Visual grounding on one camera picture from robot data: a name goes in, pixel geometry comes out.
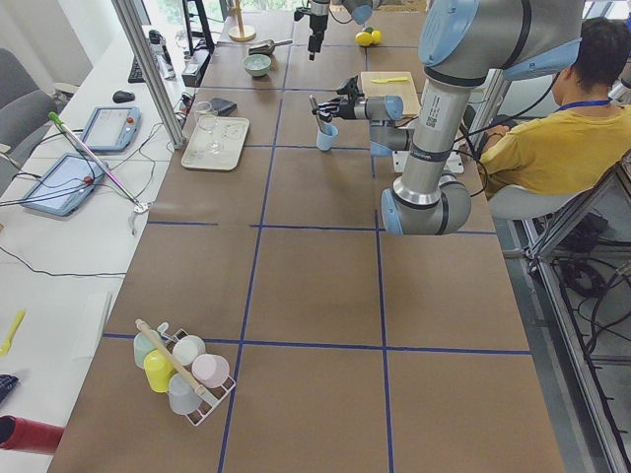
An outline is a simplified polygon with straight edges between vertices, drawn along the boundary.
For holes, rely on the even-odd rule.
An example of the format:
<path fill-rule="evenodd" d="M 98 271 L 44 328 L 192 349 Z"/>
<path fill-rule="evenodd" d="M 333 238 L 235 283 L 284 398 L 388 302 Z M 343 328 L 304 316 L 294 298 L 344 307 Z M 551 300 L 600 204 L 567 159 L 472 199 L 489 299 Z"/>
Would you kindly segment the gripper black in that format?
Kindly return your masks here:
<path fill-rule="evenodd" d="M 309 59 L 314 60 L 321 50 L 321 34 L 327 27 L 329 15 L 329 0 L 308 1 L 306 6 L 297 7 L 294 11 L 294 20 L 300 21 L 304 16 L 310 19 L 310 29 L 312 34 L 309 37 L 308 52 Z"/>
<path fill-rule="evenodd" d="M 358 77 L 345 80 L 336 90 L 337 97 L 318 104 L 319 115 L 323 121 L 338 117 L 346 120 L 367 119 L 367 99 L 358 86 Z"/>

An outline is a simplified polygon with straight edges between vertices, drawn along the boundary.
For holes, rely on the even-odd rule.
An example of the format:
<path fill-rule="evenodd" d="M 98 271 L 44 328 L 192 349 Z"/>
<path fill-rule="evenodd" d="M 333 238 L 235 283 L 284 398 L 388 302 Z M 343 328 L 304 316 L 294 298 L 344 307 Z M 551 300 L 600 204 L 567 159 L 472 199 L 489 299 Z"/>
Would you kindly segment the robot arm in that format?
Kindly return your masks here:
<path fill-rule="evenodd" d="M 383 1 L 379 0 L 347 0 L 341 5 L 350 14 L 351 19 L 358 25 L 365 24 Z M 303 17 L 309 18 L 311 35 L 308 41 L 309 59 L 314 61 L 320 53 L 324 41 L 329 18 L 329 0 L 308 1 L 306 6 L 297 7 L 294 11 L 294 21 L 299 22 Z"/>
<path fill-rule="evenodd" d="M 491 69 L 508 81 L 572 65 L 581 42 L 580 1 L 437 1 L 427 14 L 418 56 L 426 89 L 410 131 L 403 173 L 382 194 L 386 231 L 445 235 L 467 221 L 471 198 L 445 170 L 471 91 Z"/>

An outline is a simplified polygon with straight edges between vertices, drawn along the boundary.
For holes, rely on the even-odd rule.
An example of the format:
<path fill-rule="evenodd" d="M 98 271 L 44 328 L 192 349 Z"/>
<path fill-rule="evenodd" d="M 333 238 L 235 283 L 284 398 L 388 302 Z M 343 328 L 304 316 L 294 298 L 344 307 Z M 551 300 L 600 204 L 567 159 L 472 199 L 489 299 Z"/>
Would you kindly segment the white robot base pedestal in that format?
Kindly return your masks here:
<path fill-rule="evenodd" d="M 393 170 L 395 173 L 403 173 L 407 158 L 409 156 L 408 151 L 393 151 L 391 153 Z M 464 173 L 464 165 L 460 154 L 457 152 L 451 152 L 447 161 L 445 162 L 445 171 L 453 174 Z"/>

